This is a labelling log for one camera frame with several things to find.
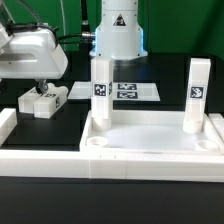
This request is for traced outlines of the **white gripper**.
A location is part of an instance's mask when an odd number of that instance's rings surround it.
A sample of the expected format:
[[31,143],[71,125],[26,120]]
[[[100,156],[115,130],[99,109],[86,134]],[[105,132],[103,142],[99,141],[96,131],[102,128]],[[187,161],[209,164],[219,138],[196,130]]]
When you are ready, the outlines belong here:
[[[59,79],[65,73],[68,59],[50,30],[15,33],[0,47],[1,79]],[[37,92],[45,94],[45,80],[37,83]]]

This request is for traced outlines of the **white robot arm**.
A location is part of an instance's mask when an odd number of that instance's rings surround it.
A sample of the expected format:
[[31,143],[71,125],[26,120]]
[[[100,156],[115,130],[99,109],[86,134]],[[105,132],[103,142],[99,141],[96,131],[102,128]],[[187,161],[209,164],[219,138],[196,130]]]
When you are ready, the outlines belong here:
[[[92,57],[133,61],[147,55],[138,24],[138,0],[102,0],[101,12],[94,32],[88,30],[88,18],[82,19],[80,36],[94,40]],[[34,79],[36,90],[46,93],[47,81],[61,78],[68,65],[61,40],[56,29],[39,17],[32,23],[16,23],[0,0],[0,80]]]

